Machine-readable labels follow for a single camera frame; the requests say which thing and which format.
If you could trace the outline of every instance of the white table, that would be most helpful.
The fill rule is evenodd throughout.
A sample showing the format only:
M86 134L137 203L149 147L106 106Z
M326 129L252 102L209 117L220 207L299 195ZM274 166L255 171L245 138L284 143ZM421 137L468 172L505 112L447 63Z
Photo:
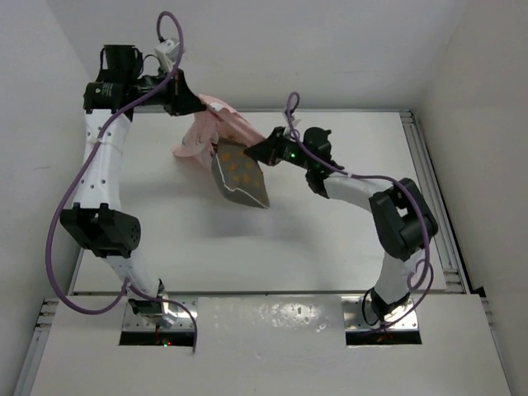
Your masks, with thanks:
M284 124L279 112L244 116L264 135ZM301 132L332 130L333 157L348 170L417 180L399 113L298 112L297 118ZM135 115L122 168L122 210L139 218L142 255L170 291L340 292L374 285L383 249L370 214L316 196L303 170L289 164L263 168L269 210L228 202L210 172L171 153L192 120ZM434 242L431 252L433 289L444 290ZM111 268L86 252L73 290L119 289Z
M74 297L88 308L113 297ZM345 345L339 296L200 298L189 347L119 346L126 302L83 316L62 304L32 396L506 396L507 382L477 295L429 295L421 345ZM296 320L292 304L314 316Z

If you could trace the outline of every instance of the purple cable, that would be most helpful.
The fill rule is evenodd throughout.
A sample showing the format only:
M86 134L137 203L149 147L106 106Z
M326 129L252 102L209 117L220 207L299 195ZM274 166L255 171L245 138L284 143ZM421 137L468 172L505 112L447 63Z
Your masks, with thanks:
M292 100L294 98L295 98L295 104L292 107L291 102L292 102ZM409 315L412 311L414 311L416 309L416 307L423 301L425 296L431 290L432 282L434 280L434 271L433 271L432 265L431 265L431 249L429 247L429 235L427 234L427 226L426 226L425 220L423 218L422 212L420 211L420 208L418 207L418 203L414 200L414 198L411 195L411 193L409 192L409 190L407 188L405 188L405 186L402 183L400 183L399 181L397 181L396 179L394 179L392 177L389 177L389 176L383 176L383 175L356 175L356 174L353 174L353 173L349 173L347 171L344 171L342 169L334 167L333 165L327 163L326 161L323 161L321 158L319 158L315 154L311 153L304 146L304 144L300 141L300 133L294 127L294 120L293 120L293 116L292 115L293 115L293 112L295 111L295 109L299 106L299 103L300 103L300 95L299 95L298 92L293 91L288 96L288 100L286 102L285 114L286 114L286 119L287 119L287 122L288 122L288 126L290 128L290 137L300 146L300 148L310 158L312 158L313 160L317 161L318 163L320 163L321 165L323 165L327 169L330 169L333 172L337 172L337 173L342 174L342 175L347 176L347 177L352 177L352 178L358 179L358 180L369 180L369 179L386 180L387 182L393 183L407 197L407 199L411 203L412 208L414 209L414 211L417 214L418 222L420 223L420 230L422 231L425 258L423 258L422 260L418 260L417 261L416 266L415 266L415 273L418 271L418 267L420 266L420 264L422 262L424 262L425 265L424 265L422 274L420 275L420 278L418 279L418 282L415 285L413 285L413 283L412 283L412 278L413 278L415 273L409 274L409 276L407 278L407 286L408 286L409 290L411 290L411 291L418 290L420 288L420 286L422 286L423 281L426 279L428 271L431 271L431 280L429 281L429 284L427 285L426 289L423 291L422 296L420 297L420 299L401 318L399 318L398 320L395 320L392 323L386 323L385 325L380 326L379 328L376 328L376 329L372 330L372 332L382 331L382 330L384 330L386 328L389 328L389 327L393 326L395 323L399 322L400 320L405 318L407 315Z
M185 305L180 304L177 301L174 301L173 299L157 299L157 298L154 298L154 297L150 297L149 295L146 295L141 290L139 290L136 287L134 287L134 285L130 285L130 290L132 290L133 293L137 294L142 299L147 299L148 301L152 301L153 303L160 303L160 304L169 303L169 304L174 304L178 308L183 309L189 315L189 318L191 318L192 325L193 325L194 330L195 330L195 339L192 342L192 352L193 353L196 352L196 341L198 341L198 326L196 325L195 317L192 316L191 311Z
M88 169L88 167L92 163L92 160L95 158L97 150L101 146L101 142L99 140L104 136L106 130L111 125L111 123L114 122L119 116L121 116L122 114L126 113L128 110L131 110L134 107L136 107L137 105L140 105L142 102L144 102L145 100L149 99L150 97L152 97L153 95L155 95L156 93L161 91L177 73L178 67L180 65L180 62L182 61L182 56L183 56L183 32L182 32L182 27L180 26L180 23L178 22L178 20L176 19L176 17L173 14L171 14L170 12L164 11L161 14L159 14L159 16L158 16L158 22L157 22L157 25L156 25L158 37L160 36L159 26L160 26L160 23L161 23L161 20L163 19L163 17L169 17L169 18L172 19L172 21L174 22L174 25L176 26L176 29L178 30L178 36L179 36L179 39L180 39L180 48L179 48L179 51L178 51L178 54L177 54L177 59L176 59L176 63L174 64L174 67L172 68L171 72L169 74L167 74L167 76L152 91L144 94L142 97L139 97L135 101L132 101L128 105L120 108L101 127L101 131L99 132L99 135L97 136L97 142L93 145L92 151L88 155L86 161L82 165L81 170L79 171L77 176L73 179L72 184L68 187L68 189L64 193L64 196L60 200L59 205L57 206L57 209L55 210L55 212L53 214L53 218L51 219L51 224L49 225L48 236L46 238L46 248L45 248L46 274L48 275L49 283L51 284L51 287L53 288L53 290L54 290L55 294L57 295L57 297L65 305L67 305L69 308L71 308L74 311L77 311L77 312L79 312L81 314L98 315L98 314L103 314L105 312L108 312L109 310L114 308L117 305L117 303L119 302L119 300L121 299L121 297L123 297L125 295L126 287L127 287L128 283L129 283L129 280L125 279L125 282L123 282L123 286L121 287L121 292L118 294L118 296L115 299L115 301L112 302L110 305L108 305L107 307L105 307L103 309L90 310L90 309L85 309L83 307L80 307L80 306L76 305L73 301L68 299L68 296L62 291L57 279L55 278L55 274L53 272L53 265L52 265L52 262L51 262L51 251L52 251L52 248L53 248L53 237L54 237L54 234L55 234L55 230L57 229L57 225L59 224L60 212L62 211L62 209L64 208L64 206L68 202L69 197L75 191L75 187L77 187L77 184L81 181L81 178L83 177L84 173L86 172L86 170Z

